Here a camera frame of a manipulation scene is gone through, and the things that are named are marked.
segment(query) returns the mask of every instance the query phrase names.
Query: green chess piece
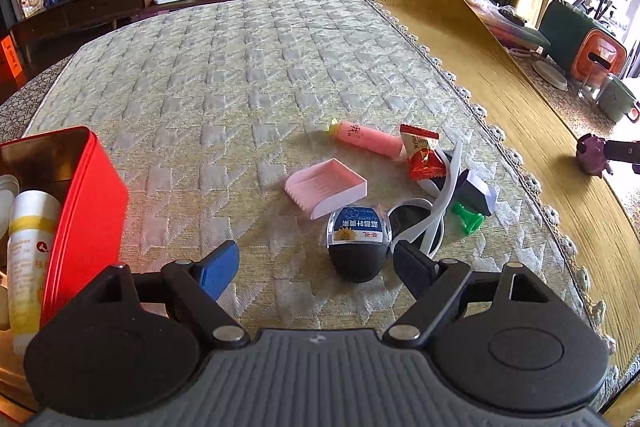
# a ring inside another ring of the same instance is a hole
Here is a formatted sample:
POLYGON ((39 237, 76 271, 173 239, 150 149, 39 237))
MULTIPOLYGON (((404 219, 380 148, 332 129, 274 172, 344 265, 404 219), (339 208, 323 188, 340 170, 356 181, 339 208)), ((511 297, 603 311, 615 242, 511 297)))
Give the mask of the green chess piece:
POLYGON ((464 224, 463 230, 465 235, 470 235, 480 228, 480 225, 484 223, 484 216, 482 214, 475 214, 469 212, 460 203, 455 203, 451 211, 460 216, 462 223, 464 224))

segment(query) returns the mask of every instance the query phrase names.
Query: red storage bin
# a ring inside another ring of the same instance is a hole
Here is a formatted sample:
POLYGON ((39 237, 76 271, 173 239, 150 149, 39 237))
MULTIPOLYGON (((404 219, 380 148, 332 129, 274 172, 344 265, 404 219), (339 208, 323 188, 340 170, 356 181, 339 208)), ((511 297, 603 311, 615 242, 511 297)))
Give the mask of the red storage bin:
POLYGON ((42 300, 44 325, 105 266, 117 262, 127 189, 87 127, 0 145, 0 174, 14 175, 21 192, 44 190, 62 204, 42 300))

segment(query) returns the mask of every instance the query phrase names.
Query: pink dustpan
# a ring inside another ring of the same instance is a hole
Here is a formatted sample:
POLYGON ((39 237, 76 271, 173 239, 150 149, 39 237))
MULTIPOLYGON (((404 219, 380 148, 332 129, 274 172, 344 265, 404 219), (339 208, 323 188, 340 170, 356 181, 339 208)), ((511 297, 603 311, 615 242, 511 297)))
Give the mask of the pink dustpan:
POLYGON ((367 181, 331 158, 294 172, 284 189, 309 219, 318 219, 367 196, 367 181))

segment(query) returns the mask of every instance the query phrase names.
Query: blue label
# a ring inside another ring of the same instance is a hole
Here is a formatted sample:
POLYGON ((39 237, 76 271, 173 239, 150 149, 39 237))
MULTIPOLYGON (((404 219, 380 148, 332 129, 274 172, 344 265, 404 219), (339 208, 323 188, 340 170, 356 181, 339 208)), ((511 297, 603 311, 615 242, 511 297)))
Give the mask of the blue label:
POLYGON ((345 206, 335 219, 333 239, 334 243, 382 243, 382 223, 373 208, 345 206))

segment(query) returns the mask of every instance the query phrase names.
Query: mug handle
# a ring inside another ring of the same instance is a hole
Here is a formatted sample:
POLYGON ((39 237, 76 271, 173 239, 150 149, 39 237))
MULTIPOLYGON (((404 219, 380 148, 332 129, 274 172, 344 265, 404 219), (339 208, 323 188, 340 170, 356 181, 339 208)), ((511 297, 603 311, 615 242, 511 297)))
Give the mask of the mug handle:
POLYGON ((636 100, 634 102, 634 108, 631 109, 627 114, 626 117, 631 121, 631 123, 636 123, 637 121, 640 120, 640 102, 638 102, 638 100, 636 100), (635 118, 631 118, 631 116, 629 116, 629 114, 635 114, 636 117, 635 118))

